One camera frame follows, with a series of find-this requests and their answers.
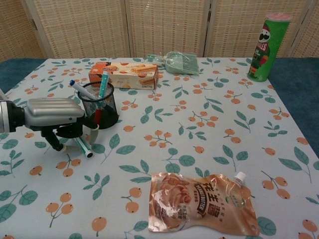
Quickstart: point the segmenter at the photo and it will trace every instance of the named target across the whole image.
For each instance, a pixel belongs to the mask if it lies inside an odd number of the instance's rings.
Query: floral tablecloth
[[[98,61],[145,59],[48,59],[7,96],[22,107],[43,97],[82,104],[68,83],[88,83]],[[115,89],[119,121],[100,130],[91,159],[56,152],[25,127],[0,134],[0,237],[248,239],[204,227],[147,228],[152,173],[232,178],[242,171],[259,239],[318,239],[319,161],[276,91],[247,79],[250,59],[198,64],[199,76],[160,70],[155,91]]]

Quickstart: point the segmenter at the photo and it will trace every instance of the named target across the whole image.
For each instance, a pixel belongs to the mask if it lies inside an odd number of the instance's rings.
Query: mesh pen holder
[[[91,94],[99,97],[101,81],[91,82],[83,87]],[[87,117],[93,121],[99,123],[99,129],[105,129],[113,126],[119,119],[119,115],[116,111],[114,101],[114,87],[111,83],[108,83],[104,93],[104,97],[98,100],[92,100],[85,95],[78,92],[78,97],[81,99],[85,113]],[[99,115],[99,122],[96,119],[96,114]]]

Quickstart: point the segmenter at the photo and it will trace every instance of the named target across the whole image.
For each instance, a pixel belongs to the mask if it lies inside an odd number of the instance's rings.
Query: snack pouch
[[[186,178],[174,173],[152,175],[149,230],[176,232],[195,225],[222,233],[258,236],[259,227],[250,190],[222,174]]]

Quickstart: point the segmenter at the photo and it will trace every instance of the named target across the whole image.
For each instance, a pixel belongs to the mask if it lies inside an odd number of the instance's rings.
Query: blue marker
[[[92,99],[92,100],[97,100],[98,99],[95,95],[93,95],[90,92],[88,92],[84,87],[80,86],[79,84],[77,84],[73,80],[70,81],[70,86],[72,86],[77,91],[81,92],[81,94],[83,94],[84,96],[86,96],[89,99]]]

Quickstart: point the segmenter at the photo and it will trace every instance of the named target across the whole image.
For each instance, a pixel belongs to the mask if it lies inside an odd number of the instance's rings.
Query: green pringles can
[[[266,15],[266,20],[247,74],[249,79],[258,82],[267,80],[292,19],[292,16],[283,13],[270,13]]]

